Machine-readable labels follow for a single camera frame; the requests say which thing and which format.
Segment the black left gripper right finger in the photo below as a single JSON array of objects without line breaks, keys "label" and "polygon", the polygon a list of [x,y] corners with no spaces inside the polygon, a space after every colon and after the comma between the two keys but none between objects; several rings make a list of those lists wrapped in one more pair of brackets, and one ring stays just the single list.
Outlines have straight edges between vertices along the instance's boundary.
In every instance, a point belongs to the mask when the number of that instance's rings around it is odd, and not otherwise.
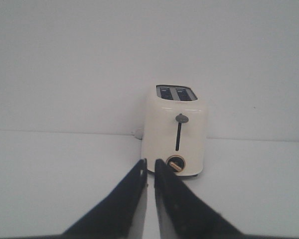
[{"label": "black left gripper right finger", "polygon": [[200,200],[161,159],[155,161],[154,189],[160,236],[243,236],[242,232]]}]

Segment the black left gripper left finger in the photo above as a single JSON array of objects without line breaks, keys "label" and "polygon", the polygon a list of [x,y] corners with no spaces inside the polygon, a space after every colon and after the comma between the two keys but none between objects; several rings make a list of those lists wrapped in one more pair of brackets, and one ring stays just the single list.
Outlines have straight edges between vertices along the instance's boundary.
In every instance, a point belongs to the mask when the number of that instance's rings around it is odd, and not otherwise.
[{"label": "black left gripper left finger", "polygon": [[147,177],[147,162],[141,159],[105,199],[62,236],[142,237],[147,208]]}]

